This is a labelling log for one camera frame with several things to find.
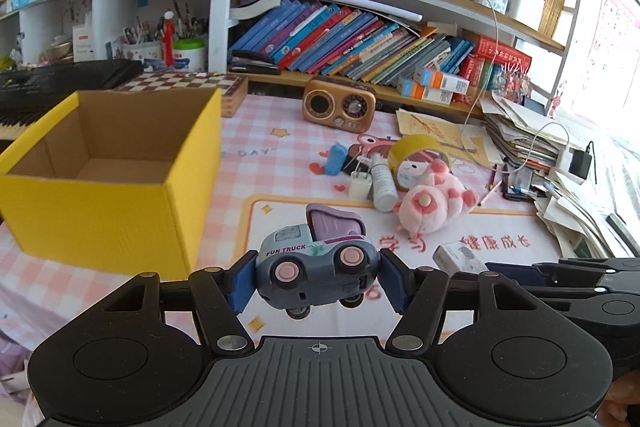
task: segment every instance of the yellow cardboard box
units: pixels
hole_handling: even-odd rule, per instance
[[[30,255],[185,279],[220,166],[212,89],[79,91],[0,155],[0,212]]]

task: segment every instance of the red heart print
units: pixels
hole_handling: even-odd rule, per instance
[[[320,174],[324,174],[324,167],[322,167],[318,163],[309,163],[309,170],[313,172],[313,174],[315,174],[316,176],[319,176]]]

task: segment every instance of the toy car wheel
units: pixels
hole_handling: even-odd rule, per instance
[[[362,304],[364,300],[364,294],[354,295],[353,297],[347,297],[346,299],[340,299],[340,304],[345,308],[357,308]]]
[[[335,264],[343,273],[356,274],[367,264],[367,254],[359,247],[345,247],[335,256]]]
[[[287,315],[289,315],[289,317],[291,317],[293,320],[300,321],[311,312],[311,306],[304,306],[302,308],[290,308],[286,310],[286,312]]]
[[[302,280],[302,270],[295,261],[282,261],[273,269],[273,282],[283,289],[292,289]]]

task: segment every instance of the pink stuffed toy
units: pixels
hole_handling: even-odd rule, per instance
[[[435,232],[462,212],[469,212],[478,203],[478,196],[466,190],[462,182],[449,172],[444,161],[436,159],[420,177],[418,185],[396,203],[394,212],[400,220],[399,229],[406,229],[414,239]]]

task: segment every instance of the red book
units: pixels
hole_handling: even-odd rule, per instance
[[[495,52],[495,39],[484,35],[475,35],[471,32],[463,32],[463,38],[476,45],[474,55],[485,60],[494,60],[499,66],[519,66],[524,73],[529,71],[531,61],[529,55],[512,48],[502,42],[498,42],[498,52]]]
[[[278,62],[278,67],[283,70],[290,63],[292,63],[296,58],[300,57],[308,47],[310,47],[314,42],[318,39],[321,39],[325,34],[331,31],[338,22],[344,19],[347,15],[351,13],[351,8],[343,6],[336,13],[331,15],[327,20],[325,20],[321,25],[318,26],[315,30],[313,30],[309,35],[307,35],[300,44],[298,44],[295,48],[293,48],[289,53],[287,53],[284,58]]]
[[[334,49],[329,55],[318,60],[313,66],[311,66],[311,73],[316,74],[326,64],[332,64],[335,62],[335,59],[340,58],[340,56],[349,48],[353,48],[362,42],[363,39],[371,35],[373,32],[379,30],[384,26],[385,23],[379,19],[373,19],[369,24],[364,26],[357,35],[353,36],[351,39],[348,39],[344,44],[341,44],[336,49]]]
[[[478,59],[476,58],[475,55],[468,55],[467,58],[465,58],[465,60],[463,60],[462,64],[460,65],[459,75],[462,78],[466,78],[467,80],[470,80],[471,74],[474,72],[474,68],[476,66],[477,61]]]

